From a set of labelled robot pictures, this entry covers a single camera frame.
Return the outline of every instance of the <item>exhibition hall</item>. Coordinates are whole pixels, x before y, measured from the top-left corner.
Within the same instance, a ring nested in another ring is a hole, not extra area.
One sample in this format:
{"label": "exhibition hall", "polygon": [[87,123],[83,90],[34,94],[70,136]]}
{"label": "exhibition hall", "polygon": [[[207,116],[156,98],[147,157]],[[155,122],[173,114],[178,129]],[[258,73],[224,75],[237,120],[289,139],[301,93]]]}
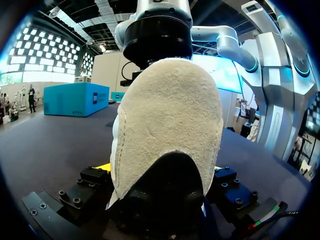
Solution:
{"label": "exhibition hall", "polygon": [[316,10],[11,0],[0,11],[3,239],[316,238]]}

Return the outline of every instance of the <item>ceiling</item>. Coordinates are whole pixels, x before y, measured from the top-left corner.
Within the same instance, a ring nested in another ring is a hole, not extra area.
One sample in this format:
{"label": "ceiling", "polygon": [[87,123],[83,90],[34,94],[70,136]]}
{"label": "ceiling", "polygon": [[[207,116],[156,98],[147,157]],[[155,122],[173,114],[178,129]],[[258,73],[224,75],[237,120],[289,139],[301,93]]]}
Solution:
{"label": "ceiling", "polygon": [[[80,45],[86,45],[88,39],[93,44],[88,50],[94,54],[101,54],[103,46],[106,50],[119,50],[114,31],[118,23],[129,19],[137,9],[138,0],[49,0],[47,5],[41,6],[34,14],[33,23],[36,26],[50,29],[64,34]],[[194,25],[233,27],[241,41],[252,38],[255,26],[241,13],[241,5],[248,0],[189,0]],[[263,0],[258,0],[270,12],[271,9]],[[55,7],[61,11],[58,16],[49,18],[48,15]],[[215,54],[208,49],[215,48],[215,42],[199,42],[193,46],[193,51],[199,54]]]}

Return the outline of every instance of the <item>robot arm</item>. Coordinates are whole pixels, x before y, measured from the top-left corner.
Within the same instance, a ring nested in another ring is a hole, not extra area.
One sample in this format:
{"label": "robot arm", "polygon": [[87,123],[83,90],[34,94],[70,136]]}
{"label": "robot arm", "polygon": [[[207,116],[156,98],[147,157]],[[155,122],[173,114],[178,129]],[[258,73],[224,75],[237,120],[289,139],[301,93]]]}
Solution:
{"label": "robot arm", "polygon": [[196,42],[216,42],[221,57],[237,62],[249,73],[258,68],[258,60],[239,46],[237,32],[230,26],[193,26],[191,37]]}
{"label": "robot arm", "polygon": [[217,42],[221,57],[239,63],[249,73],[258,60],[238,43],[237,32],[229,26],[193,26],[187,0],[139,0],[137,12],[115,29],[123,55],[141,69],[164,58],[191,59],[192,41]]}

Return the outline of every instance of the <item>dark gray table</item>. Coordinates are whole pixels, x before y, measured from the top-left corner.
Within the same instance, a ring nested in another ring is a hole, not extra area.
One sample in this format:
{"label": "dark gray table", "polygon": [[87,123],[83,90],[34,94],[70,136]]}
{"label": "dark gray table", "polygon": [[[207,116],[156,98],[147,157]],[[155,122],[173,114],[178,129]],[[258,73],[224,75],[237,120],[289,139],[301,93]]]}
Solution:
{"label": "dark gray table", "polygon": [[[7,184],[17,202],[32,191],[46,190],[58,198],[58,191],[71,187],[87,166],[109,162],[112,124],[117,104],[87,118],[39,115],[0,136],[0,162]],[[229,165],[259,201],[273,197],[298,210],[310,183],[287,163],[263,146],[223,130],[217,166]],[[213,207],[217,227],[223,237],[233,226]],[[278,234],[289,219],[281,219],[272,229]]]}

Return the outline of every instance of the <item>monitor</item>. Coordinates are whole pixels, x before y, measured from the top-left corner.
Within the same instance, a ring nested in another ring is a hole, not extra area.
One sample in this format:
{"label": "monitor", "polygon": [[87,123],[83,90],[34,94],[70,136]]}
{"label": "monitor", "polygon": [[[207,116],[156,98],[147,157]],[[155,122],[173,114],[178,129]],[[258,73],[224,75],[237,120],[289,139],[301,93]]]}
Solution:
{"label": "monitor", "polygon": [[212,76],[218,89],[238,94],[242,93],[243,79],[241,75],[238,76],[237,69],[230,59],[194,54],[192,55],[192,61],[204,68]]}

